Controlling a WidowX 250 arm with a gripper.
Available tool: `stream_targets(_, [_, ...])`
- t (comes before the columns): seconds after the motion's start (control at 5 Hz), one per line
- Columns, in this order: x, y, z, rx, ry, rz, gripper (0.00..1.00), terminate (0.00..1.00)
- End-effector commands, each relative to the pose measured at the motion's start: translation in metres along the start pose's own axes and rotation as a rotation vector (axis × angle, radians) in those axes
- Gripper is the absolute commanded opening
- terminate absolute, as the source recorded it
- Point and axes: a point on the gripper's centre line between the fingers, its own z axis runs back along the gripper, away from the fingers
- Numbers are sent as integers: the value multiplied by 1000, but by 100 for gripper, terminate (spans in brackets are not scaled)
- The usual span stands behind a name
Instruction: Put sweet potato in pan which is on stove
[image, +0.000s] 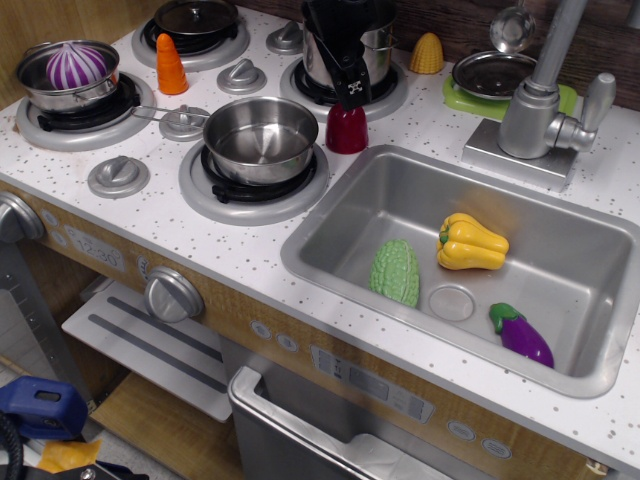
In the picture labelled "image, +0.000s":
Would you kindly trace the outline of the black gripper finger with logo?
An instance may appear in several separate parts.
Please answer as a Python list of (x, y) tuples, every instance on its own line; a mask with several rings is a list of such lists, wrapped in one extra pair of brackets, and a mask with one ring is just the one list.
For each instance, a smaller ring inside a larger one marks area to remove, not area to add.
[(369, 73), (366, 69), (338, 70), (333, 76), (333, 85), (338, 102), (344, 109), (363, 107), (372, 100)]

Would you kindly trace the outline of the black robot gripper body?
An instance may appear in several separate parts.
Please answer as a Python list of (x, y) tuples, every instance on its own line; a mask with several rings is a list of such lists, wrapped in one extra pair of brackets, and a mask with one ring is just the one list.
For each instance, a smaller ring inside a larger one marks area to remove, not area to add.
[(397, 14), (394, 1), (303, 1), (301, 11), (319, 52), (318, 39), (336, 60), (342, 60), (347, 48), (355, 45), (355, 34), (361, 33), (361, 42), (362, 35), (377, 22), (382, 5), (389, 5)]

